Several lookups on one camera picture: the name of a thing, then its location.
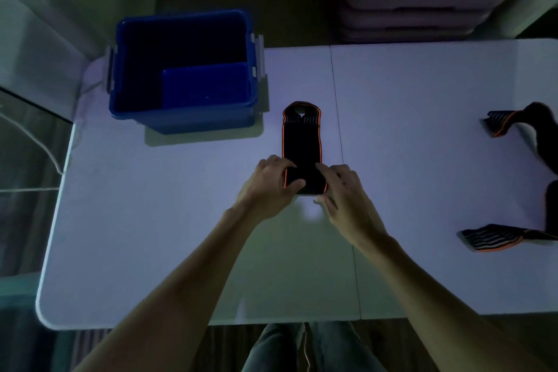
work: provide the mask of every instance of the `jeans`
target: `jeans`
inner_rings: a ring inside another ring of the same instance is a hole
[[[297,371],[297,347],[303,329],[303,323],[266,326],[242,372]],[[310,329],[319,372],[386,372],[350,322],[311,322]]]

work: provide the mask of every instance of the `right hand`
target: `right hand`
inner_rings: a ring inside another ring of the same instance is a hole
[[[328,192],[315,200],[325,207],[341,235],[359,249],[375,242],[378,236],[387,236],[382,219],[355,171],[347,165],[329,168],[322,163],[317,163],[316,168],[328,182]]]

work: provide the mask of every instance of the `left hand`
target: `left hand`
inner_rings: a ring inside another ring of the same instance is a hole
[[[271,155],[260,160],[254,173],[238,193],[235,205],[246,204],[249,213],[254,215],[258,223],[273,218],[289,206],[296,193],[306,185],[303,179],[297,179],[283,188],[283,171],[288,167],[296,165],[279,156]]]

